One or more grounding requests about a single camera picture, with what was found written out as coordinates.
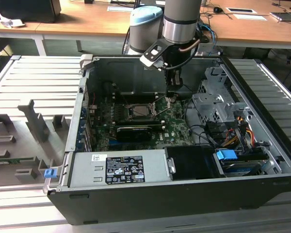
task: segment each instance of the blue tab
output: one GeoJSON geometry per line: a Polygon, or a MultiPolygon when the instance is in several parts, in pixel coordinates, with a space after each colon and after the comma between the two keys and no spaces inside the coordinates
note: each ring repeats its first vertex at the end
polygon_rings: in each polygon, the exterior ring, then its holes
{"type": "Polygon", "coordinates": [[[44,178],[57,178],[57,168],[49,168],[44,172],[44,178]]]}
{"type": "Polygon", "coordinates": [[[217,152],[218,159],[238,159],[234,150],[219,150],[217,152]]]}

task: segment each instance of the green circuit board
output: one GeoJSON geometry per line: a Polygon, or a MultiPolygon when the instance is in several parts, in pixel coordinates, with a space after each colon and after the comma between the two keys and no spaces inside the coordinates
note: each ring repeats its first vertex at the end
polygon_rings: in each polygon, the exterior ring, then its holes
{"type": "Polygon", "coordinates": [[[157,116],[155,120],[164,121],[164,130],[152,132],[151,140],[144,142],[119,143],[116,140],[116,126],[112,119],[114,107],[113,100],[105,98],[97,105],[96,120],[93,131],[96,137],[94,151],[112,150],[154,150],[166,146],[193,145],[191,133],[183,119],[183,104],[180,100],[161,97],[155,102],[157,116]]]}

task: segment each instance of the computer case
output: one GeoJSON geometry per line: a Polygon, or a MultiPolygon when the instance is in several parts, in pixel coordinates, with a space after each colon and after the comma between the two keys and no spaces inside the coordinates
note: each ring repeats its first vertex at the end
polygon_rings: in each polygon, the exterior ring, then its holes
{"type": "Polygon", "coordinates": [[[59,0],[0,0],[0,14],[10,19],[53,23],[60,14],[59,0]]]}

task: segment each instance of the paper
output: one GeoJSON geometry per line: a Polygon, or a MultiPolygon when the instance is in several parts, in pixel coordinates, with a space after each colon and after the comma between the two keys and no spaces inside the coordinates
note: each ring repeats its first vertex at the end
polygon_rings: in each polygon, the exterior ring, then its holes
{"type": "Polygon", "coordinates": [[[157,5],[165,6],[165,1],[156,1],[157,5]]]}
{"type": "Polygon", "coordinates": [[[6,28],[22,27],[25,24],[20,19],[9,19],[0,14],[0,23],[6,28]]]}
{"type": "Polygon", "coordinates": [[[267,21],[266,18],[263,16],[255,16],[255,15],[239,15],[239,14],[233,14],[237,19],[250,19],[250,20],[263,20],[267,21]]]}
{"type": "Polygon", "coordinates": [[[121,7],[121,6],[108,6],[107,11],[118,11],[118,12],[132,12],[131,7],[121,7]]]}

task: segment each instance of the power supply label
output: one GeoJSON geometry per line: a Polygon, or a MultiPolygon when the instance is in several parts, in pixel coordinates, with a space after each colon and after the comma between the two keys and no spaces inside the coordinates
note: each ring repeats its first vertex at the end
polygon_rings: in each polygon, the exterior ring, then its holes
{"type": "Polygon", "coordinates": [[[145,181],[142,156],[107,158],[107,184],[139,183],[145,181]]]}

